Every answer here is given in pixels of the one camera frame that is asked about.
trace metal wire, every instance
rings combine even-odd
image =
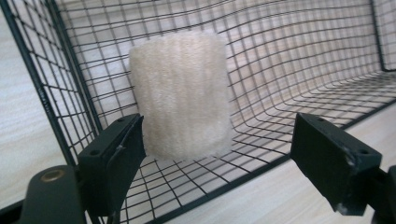
[[[216,33],[226,42],[232,151],[198,161],[146,158],[121,223],[164,222],[286,161],[298,112],[345,129],[396,101],[394,1],[54,4],[10,1],[73,157],[98,127],[138,112],[128,78],[131,48],[189,30]]]

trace black metal basket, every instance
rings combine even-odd
[[[395,1],[0,4],[73,165],[112,121],[137,112],[129,49],[186,30],[226,40],[232,152],[199,161],[146,158],[121,223],[169,220],[287,161],[297,112],[345,129],[396,101]]]

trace wire basket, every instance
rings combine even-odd
[[[164,222],[289,159],[297,112],[343,129],[396,101],[389,0],[1,1],[65,159],[137,111],[128,52],[196,30],[226,42],[236,135],[199,161],[145,158],[121,223]]]

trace beige scrubbing pad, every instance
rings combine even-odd
[[[225,46],[216,35],[149,41],[131,50],[130,65],[149,155],[191,160],[231,149]]]

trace light wood surface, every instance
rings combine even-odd
[[[64,159],[15,42],[0,16],[0,208],[24,197],[32,175]],[[396,105],[351,128],[350,133],[396,163]],[[370,223],[342,217],[289,161],[169,223]]]

